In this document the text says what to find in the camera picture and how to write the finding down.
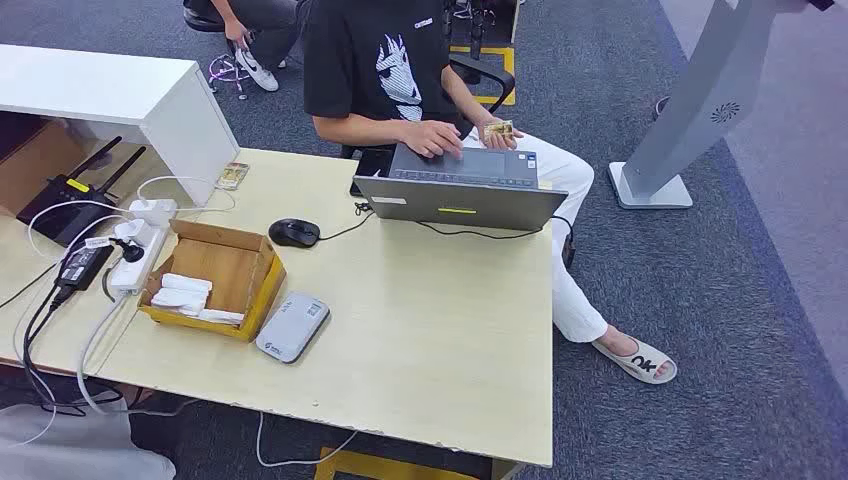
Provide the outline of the person's left hand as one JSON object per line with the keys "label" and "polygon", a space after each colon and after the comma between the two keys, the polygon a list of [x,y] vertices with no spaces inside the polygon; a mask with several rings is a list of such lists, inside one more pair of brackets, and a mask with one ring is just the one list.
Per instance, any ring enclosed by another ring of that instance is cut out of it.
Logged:
{"label": "person's left hand", "polygon": [[517,140],[524,133],[513,126],[511,120],[489,115],[476,124],[478,141],[488,149],[516,150]]}

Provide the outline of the person's right hand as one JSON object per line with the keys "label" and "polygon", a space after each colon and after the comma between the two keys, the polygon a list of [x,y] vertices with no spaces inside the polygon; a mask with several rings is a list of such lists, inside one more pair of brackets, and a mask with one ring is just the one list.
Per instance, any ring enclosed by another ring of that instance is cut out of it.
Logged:
{"label": "person's right hand", "polygon": [[434,158],[446,153],[459,156],[462,142],[459,131],[452,123],[435,120],[401,121],[399,141],[425,158]]}

